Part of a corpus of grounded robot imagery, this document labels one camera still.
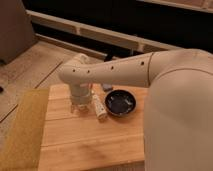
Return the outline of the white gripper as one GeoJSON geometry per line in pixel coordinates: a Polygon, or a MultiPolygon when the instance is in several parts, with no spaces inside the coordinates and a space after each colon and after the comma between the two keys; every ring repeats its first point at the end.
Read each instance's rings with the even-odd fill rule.
{"type": "MultiPolygon", "coordinates": [[[[87,105],[91,102],[92,93],[88,84],[70,85],[70,99],[74,106],[87,105]]],[[[70,112],[73,113],[75,107],[71,105],[70,112]]],[[[85,111],[89,111],[89,106],[85,106],[85,111]]]]}

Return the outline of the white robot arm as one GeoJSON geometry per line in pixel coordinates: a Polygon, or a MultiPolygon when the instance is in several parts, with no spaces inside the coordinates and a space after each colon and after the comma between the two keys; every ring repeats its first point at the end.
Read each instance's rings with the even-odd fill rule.
{"type": "Polygon", "coordinates": [[[213,171],[213,54],[177,49],[90,64],[78,54],[60,68],[74,104],[89,85],[145,87],[146,171],[213,171]]]}

